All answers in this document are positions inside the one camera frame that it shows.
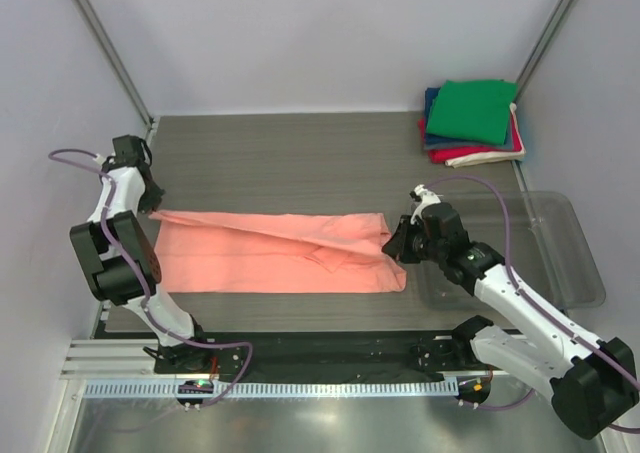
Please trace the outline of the salmon pink t-shirt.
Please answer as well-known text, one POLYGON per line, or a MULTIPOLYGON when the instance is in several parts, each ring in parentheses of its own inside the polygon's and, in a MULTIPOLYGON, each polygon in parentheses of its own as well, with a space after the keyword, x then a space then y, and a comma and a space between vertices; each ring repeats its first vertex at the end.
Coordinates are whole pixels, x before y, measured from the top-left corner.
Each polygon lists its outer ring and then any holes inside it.
POLYGON ((401 292, 381 213, 265 215, 161 210, 155 252, 170 293, 401 292))

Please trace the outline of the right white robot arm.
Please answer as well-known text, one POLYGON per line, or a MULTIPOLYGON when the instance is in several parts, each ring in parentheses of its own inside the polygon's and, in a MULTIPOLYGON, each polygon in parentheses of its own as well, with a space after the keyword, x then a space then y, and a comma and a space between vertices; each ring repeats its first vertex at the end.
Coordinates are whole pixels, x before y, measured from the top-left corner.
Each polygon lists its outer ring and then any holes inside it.
POLYGON ((489 245, 470 240, 458 212, 429 190, 413 196, 411 214, 382 251, 404 264, 430 261, 470 296, 490 306, 521 333, 513 338, 475 316, 456 327, 451 357, 460 367, 479 363, 517 378, 550 404, 574 434, 592 439, 639 403, 631 348, 580 327, 531 288, 489 245))

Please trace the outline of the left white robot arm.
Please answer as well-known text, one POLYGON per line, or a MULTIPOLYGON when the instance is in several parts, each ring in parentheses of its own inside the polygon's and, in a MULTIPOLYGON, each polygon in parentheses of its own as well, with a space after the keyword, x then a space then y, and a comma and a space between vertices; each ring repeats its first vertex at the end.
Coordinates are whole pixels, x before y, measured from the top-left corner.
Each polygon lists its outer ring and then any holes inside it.
POLYGON ((113 153, 93 157, 102 191, 88 218, 70 230, 70 240, 93 296, 134 313, 157 337, 143 351, 157 373, 199 373, 212 349, 202 327, 160 286, 159 259, 138 216, 158 209, 164 190, 153 179, 147 142, 125 135, 112 140, 113 153))

